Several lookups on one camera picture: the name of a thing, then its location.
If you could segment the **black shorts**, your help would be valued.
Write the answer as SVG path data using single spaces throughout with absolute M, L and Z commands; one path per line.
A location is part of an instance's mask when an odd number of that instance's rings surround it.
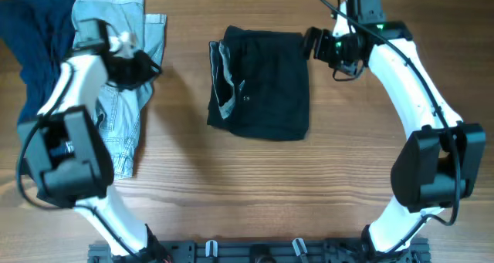
M 230 25 L 208 44 L 211 96 L 207 124 L 241 137 L 305 138 L 310 80 L 299 33 L 244 30 Z

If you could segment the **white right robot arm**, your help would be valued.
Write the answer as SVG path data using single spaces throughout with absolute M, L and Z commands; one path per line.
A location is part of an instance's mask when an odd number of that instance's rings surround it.
M 393 196 L 381 216 L 365 227 L 363 256 L 382 261 L 407 252 L 429 222 L 453 225 L 462 199 L 472 195 L 486 147 L 486 133 L 465 123 L 435 87 L 408 27 L 389 22 L 381 0 L 329 4 L 333 30 L 309 29 L 305 56 L 325 62 L 345 81 L 371 71 L 401 120 L 406 142 L 391 168 Z

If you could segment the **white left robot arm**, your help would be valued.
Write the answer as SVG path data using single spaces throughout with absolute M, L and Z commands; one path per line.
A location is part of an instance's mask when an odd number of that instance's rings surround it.
M 34 120 L 19 124 L 17 188 L 33 207 L 85 217 L 107 241 L 109 262 L 170 262 L 113 185 L 113 161 L 91 118 L 102 86 L 136 89 L 161 74 L 129 33 L 109 35 L 109 27 L 80 21 L 82 39 L 62 62 L 52 95 Z

